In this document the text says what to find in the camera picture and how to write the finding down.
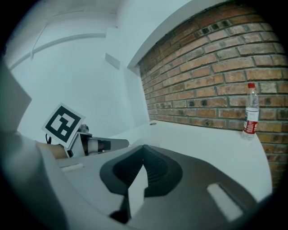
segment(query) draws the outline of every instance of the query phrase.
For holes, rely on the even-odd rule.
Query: clear plastic bottle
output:
[[[255,84],[248,83],[249,93],[247,94],[246,114],[242,138],[251,141],[256,132],[259,116],[259,97],[257,95]]]

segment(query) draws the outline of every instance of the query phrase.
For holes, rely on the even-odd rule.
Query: red bottle cap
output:
[[[255,83],[248,83],[248,88],[255,88]]]

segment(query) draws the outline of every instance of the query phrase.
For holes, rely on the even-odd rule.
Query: bottle label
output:
[[[259,110],[257,111],[251,111],[246,109],[245,113],[245,122],[244,122],[244,128],[243,131],[248,134],[254,134],[256,132],[257,123],[258,123],[258,115]]]

